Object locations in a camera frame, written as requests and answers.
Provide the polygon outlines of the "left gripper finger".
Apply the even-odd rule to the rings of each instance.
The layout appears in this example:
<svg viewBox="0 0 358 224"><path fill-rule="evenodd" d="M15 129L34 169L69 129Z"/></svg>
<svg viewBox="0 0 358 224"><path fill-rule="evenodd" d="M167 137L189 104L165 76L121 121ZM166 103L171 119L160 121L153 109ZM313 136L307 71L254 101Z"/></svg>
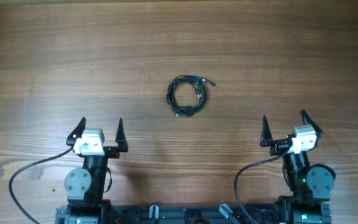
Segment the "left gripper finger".
<svg viewBox="0 0 358 224"><path fill-rule="evenodd" d="M74 146L78 138L81 137L86 127L86 118L82 117L76 128L68 135L66 140L67 146Z"/></svg>
<svg viewBox="0 0 358 224"><path fill-rule="evenodd" d="M119 120L117 131L116 131L116 138L115 142L117 143L117 148L119 152L127 152L129 149L126 136L124 133L124 124L122 118Z"/></svg>

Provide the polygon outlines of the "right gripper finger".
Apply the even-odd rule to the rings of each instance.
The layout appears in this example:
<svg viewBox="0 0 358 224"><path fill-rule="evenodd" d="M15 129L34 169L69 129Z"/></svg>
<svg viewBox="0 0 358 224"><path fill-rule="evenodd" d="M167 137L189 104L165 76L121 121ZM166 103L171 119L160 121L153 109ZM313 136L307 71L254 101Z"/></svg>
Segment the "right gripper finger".
<svg viewBox="0 0 358 224"><path fill-rule="evenodd" d="M262 134L260 137L260 147L270 147L273 144L273 137L270 131L270 126L267 117L263 116L262 119Z"/></svg>
<svg viewBox="0 0 358 224"><path fill-rule="evenodd" d="M304 125L308 125L308 124L312 125L317 136L320 136L323 134L323 130L310 118L310 116L307 114L307 112L305 110L301 110L300 114L301 114L302 121L303 121Z"/></svg>

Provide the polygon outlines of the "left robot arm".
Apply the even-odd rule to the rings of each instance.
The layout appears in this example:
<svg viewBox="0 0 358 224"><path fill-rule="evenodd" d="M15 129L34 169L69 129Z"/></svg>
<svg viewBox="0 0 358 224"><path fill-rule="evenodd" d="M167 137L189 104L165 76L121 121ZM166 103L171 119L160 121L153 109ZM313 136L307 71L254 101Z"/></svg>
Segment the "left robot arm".
<svg viewBox="0 0 358 224"><path fill-rule="evenodd" d="M68 205L56 209L55 224L104 224L121 223L122 218L115 211L111 201L103 198L109 159L118 159L120 153L129 147L124 134L123 120L119 120L115 146L104 145L102 129L86 128L86 118L82 118L68 135L66 144L83 159L80 168L73 169L65 177Z"/></svg>

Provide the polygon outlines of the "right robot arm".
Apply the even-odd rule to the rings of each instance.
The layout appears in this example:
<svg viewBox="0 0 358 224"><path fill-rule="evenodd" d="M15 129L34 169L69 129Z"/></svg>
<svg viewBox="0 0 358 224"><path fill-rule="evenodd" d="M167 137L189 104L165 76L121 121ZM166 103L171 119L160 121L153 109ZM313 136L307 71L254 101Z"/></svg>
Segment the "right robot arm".
<svg viewBox="0 0 358 224"><path fill-rule="evenodd" d="M271 156L283 159L282 171L291 192L272 205L271 214L264 216L265 223L332 222L328 202L336 173L324 164L310 164L307 152L318 147L323 130L306 111L300 114L303 124L279 140L273 139L267 118L263 117L260 146L269 147Z"/></svg>

